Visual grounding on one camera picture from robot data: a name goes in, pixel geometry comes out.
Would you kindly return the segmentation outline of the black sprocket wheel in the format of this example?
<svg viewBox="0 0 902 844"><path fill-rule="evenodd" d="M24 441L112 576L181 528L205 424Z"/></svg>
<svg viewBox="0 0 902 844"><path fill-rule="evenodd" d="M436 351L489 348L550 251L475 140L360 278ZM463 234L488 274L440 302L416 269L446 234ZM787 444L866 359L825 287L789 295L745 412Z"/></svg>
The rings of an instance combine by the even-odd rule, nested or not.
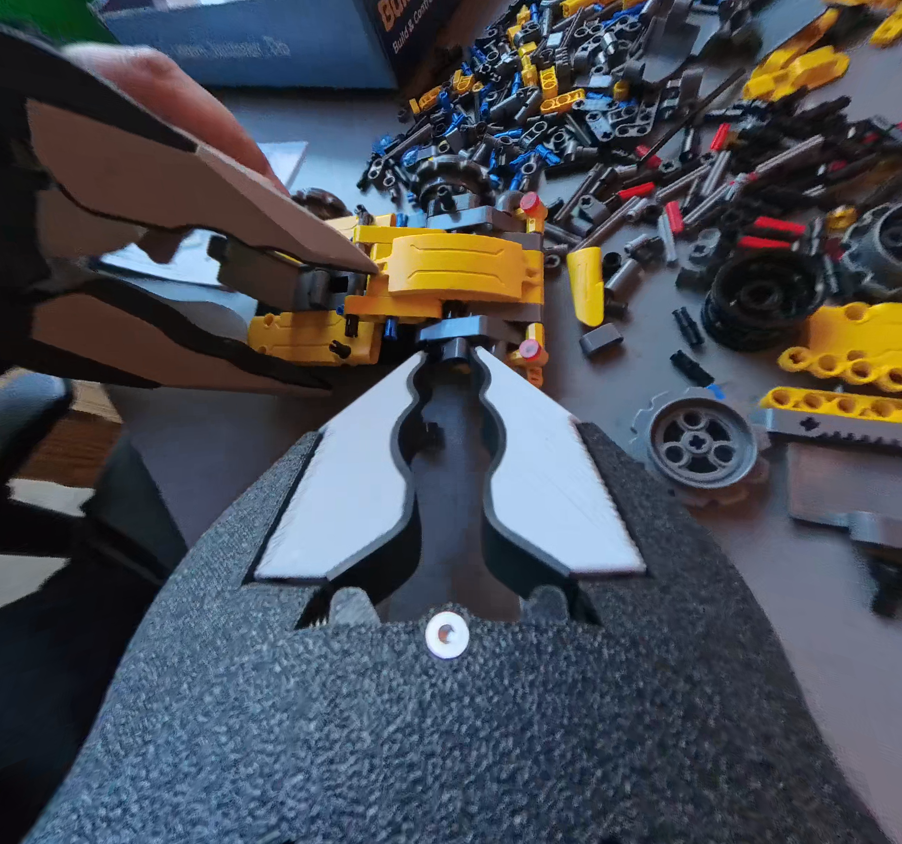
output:
<svg viewBox="0 0 902 844"><path fill-rule="evenodd" d="M299 189L290 198L321 220L345 218L352 213L339 197L318 187Z"/></svg>
<svg viewBox="0 0 902 844"><path fill-rule="evenodd" d="M495 184L486 166L462 155L420 162L413 173L413 203L427 215L494 205Z"/></svg>

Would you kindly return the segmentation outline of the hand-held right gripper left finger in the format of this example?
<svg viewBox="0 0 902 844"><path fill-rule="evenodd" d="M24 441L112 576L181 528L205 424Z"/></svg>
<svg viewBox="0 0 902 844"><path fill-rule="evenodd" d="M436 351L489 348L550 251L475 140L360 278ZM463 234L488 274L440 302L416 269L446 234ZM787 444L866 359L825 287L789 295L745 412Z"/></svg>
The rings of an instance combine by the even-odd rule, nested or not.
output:
<svg viewBox="0 0 902 844"><path fill-rule="evenodd" d="M413 515L401 428L421 395L417 352L319 429L306 466L265 537L256 581L321 585L360 565Z"/></svg>

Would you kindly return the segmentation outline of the open instruction booklet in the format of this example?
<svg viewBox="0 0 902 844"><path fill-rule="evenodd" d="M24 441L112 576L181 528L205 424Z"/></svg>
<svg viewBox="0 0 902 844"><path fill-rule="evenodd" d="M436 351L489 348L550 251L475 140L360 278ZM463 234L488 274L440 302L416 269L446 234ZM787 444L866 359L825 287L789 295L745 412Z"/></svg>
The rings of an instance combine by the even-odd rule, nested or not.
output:
<svg viewBox="0 0 902 844"><path fill-rule="evenodd" d="M262 151L277 179L289 190L295 183L306 153L305 141L263 143ZM117 272L139 274L195 286L221 286L218 281L220 263L208 254L213 233L195 229L179 242L172 258L159 263L131 244L117 252L105 254L98 262Z"/></svg>

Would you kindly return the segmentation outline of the black toy tyre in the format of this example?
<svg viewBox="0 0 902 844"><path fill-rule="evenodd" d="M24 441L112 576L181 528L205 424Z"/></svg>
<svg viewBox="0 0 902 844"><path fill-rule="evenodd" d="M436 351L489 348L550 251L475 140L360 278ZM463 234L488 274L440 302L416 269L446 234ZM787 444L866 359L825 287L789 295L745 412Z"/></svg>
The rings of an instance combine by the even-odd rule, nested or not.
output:
<svg viewBox="0 0 902 844"><path fill-rule="evenodd" d="M787 340L826 299L819 258L761 250L728 260L701 311L707 335L734 352L762 352Z"/></svg>

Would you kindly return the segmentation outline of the blue cardboard box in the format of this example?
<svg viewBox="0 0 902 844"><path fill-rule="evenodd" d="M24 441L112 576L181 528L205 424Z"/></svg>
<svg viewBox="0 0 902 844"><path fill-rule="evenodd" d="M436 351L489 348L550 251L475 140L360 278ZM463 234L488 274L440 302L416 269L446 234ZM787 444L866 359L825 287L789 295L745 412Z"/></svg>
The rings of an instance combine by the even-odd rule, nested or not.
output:
<svg viewBox="0 0 902 844"><path fill-rule="evenodd" d="M122 45L164 52L205 86L392 91L431 59L460 0L239 0L159 8L93 0Z"/></svg>

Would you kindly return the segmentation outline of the yellow curved panel brick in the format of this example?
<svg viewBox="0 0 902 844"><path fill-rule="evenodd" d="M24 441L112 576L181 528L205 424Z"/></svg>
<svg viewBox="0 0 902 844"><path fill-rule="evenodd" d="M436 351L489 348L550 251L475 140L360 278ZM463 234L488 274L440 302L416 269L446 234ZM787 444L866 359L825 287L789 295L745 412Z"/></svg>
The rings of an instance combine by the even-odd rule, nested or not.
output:
<svg viewBox="0 0 902 844"><path fill-rule="evenodd" d="M599 327L605 305L602 252L595 246L571 251L567 269L576 319L587 328Z"/></svg>

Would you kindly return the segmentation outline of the person's left hand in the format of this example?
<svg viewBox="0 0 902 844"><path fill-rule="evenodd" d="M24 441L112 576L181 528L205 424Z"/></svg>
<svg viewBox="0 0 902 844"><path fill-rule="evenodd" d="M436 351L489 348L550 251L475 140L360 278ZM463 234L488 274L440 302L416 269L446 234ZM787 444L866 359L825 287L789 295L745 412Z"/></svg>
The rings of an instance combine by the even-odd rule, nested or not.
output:
<svg viewBox="0 0 902 844"><path fill-rule="evenodd" d="M254 139L231 111L190 78L174 60L150 47L75 43L62 48L68 60L117 86L168 124L264 176L282 194L278 179Z"/></svg>

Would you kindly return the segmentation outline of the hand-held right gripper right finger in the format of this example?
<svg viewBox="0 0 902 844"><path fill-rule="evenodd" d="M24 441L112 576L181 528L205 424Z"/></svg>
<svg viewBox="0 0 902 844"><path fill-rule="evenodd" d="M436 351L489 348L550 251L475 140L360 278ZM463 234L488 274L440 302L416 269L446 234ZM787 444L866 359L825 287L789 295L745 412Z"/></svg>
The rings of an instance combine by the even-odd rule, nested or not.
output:
<svg viewBox="0 0 902 844"><path fill-rule="evenodd" d="M488 350L474 350L486 415L490 526L567 579L642 575L647 566L578 421Z"/></svg>

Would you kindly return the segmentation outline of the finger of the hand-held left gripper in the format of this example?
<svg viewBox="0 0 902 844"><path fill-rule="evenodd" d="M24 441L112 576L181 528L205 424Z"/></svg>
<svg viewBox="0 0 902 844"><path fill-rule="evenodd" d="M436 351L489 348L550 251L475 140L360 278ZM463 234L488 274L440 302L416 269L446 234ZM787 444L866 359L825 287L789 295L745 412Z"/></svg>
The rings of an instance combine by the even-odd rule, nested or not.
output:
<svg viewBox="0 0 902 844"><path fill-rule="evenodd" d="M28 100L31 146L78 206L157 229L211 229L316 266L376 274L336 229L209 146L193 152Z"/></svg>
<svg viewBox="0 0 902 844"><path fill-rule="evenodd" d="M151 296L154 324L87 292L69 293L37 305L31 337L95 365L128 376L121 386L254 394L329 394L331 386L309 370L257 352L244 342L199 327L185 314Z"/></svg>

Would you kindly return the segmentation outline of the yellow toy vehicle model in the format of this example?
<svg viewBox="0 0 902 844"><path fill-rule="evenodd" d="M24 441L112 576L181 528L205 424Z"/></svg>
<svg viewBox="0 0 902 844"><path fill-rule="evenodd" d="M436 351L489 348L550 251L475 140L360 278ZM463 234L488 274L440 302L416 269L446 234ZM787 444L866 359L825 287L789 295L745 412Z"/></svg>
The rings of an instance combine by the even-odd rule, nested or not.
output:
<svg viewBox="0 0 902 844"><path fill-rule="evenodd" d="M211 238L221 286L257 302L239 338L299 367L396 364L420 345L461 360L484 346L534 387L548 353L544 330L544 218L534 194L426 217L389 213L326 220L378 267L376 274L305 265Z"/></svg>

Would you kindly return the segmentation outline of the wooden beam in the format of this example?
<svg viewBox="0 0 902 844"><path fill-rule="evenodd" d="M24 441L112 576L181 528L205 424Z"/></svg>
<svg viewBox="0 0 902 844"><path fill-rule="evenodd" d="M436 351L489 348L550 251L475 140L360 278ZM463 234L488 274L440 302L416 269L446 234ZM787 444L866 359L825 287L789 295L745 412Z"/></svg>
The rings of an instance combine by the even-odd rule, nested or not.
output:
<svg viewBox="0 0 902 844"><path fill-rule="evenodd" d="M100 384L75 381L74 399L14 478L93 489L123 432L118 410Z"/></svg>

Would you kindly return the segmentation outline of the pile of loose building bricks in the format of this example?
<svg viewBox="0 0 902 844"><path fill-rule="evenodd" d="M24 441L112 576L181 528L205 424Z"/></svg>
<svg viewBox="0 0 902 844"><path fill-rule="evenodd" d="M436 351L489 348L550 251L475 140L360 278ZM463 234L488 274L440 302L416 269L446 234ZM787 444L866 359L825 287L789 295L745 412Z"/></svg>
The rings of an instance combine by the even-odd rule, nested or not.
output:
<svg viewBox="0 0 902 844"><path fill-rule="evenodd" d="M742 254L819 258L900 189L900 125L855 125L848 101L798 112L843 77L844 38L900 40L900 0L516 0L381 138L360 186L405 194L420 162L486 166L501 209L534 194L546 267L648 222L634 252L735 218Z"/></svg>

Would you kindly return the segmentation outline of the grey sprocket wheel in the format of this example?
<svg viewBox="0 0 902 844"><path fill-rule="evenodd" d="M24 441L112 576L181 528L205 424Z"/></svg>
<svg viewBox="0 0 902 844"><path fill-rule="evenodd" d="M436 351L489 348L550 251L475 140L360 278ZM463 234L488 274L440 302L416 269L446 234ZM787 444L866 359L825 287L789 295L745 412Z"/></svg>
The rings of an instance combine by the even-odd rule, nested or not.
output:
<svg viewBox="0 0 902 844"><path fill-rule="evenodd" d="M735 505L769 479L767 433L710 388L658 394L630 431L629 454L688 508Z"/></svg>
<svg viewBox="0 0 902 844"><path fill-rule="evenodd" d="M857 295L874 302L900 302L901 205L868 211L842 240L842 271Z"/></svg>

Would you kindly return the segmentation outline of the grey desk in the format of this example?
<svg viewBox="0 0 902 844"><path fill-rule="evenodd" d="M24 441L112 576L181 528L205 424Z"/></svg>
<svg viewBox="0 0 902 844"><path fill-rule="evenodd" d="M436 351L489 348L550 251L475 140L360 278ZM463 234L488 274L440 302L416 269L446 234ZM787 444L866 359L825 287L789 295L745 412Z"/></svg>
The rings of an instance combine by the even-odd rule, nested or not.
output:
<svg viewBox="0 0 902 844"><path fill-rule="evenodd" d="M356 181L374 139L397 128L396 94L215 90L259 142L305 140L298 183L348 205L384 212L388 202L359 195ZM699 301L675 287L674 270L649 269L630 299L619 350L587 359L579 347L568 276L547 280L544 390L584 421L627 446L630 424L649 399L681 391L669 356L684 342L672 311ZM124 419L163 500L194 545L220 514L299 437L322 425L383 373L336 373L330 399L295 400L191 390L113 387ZM477 563L482 477L479 408L464 377L436 383L425 411L445 429L446 446L414 461L425 508L424 550L412 580L387 606L391 618L418 617L457 602L485 617L512 617L516 602ZM841 770L885 829L900 839L900 619L871 612L866 567L840 531L793 521L785 505L785 451L767 453L769 482L733 508L698 512L778 633L808 708Z"/></svg>

